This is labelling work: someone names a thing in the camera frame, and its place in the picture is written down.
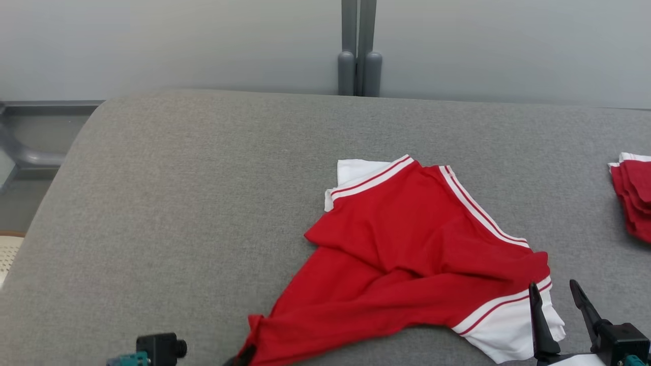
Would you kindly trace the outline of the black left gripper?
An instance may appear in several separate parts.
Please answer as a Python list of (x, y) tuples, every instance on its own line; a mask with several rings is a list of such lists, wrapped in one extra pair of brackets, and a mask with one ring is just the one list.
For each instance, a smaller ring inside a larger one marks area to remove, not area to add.
[[(139, 336), (135, 352), (107, 359), (107, 365), (177, 365), (188, 354), (188, 344), (176, 333)], [(255, 345), (247, 345), (222, 366), (248, 366), (256, 354)]]

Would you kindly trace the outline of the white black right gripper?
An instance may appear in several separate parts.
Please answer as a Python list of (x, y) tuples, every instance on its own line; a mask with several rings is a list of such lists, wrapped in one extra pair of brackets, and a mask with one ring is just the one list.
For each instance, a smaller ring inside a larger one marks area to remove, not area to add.
[(649, 338), (631, 323), (615, 325), (603, 319), (576, 280), (570, 280), (570, 290), (583, 315), (591, 348), (588, 353), (562, 354), (547, 324), (539, 288), (532, 282), (528, 289), (537, 365), (649, 365)]

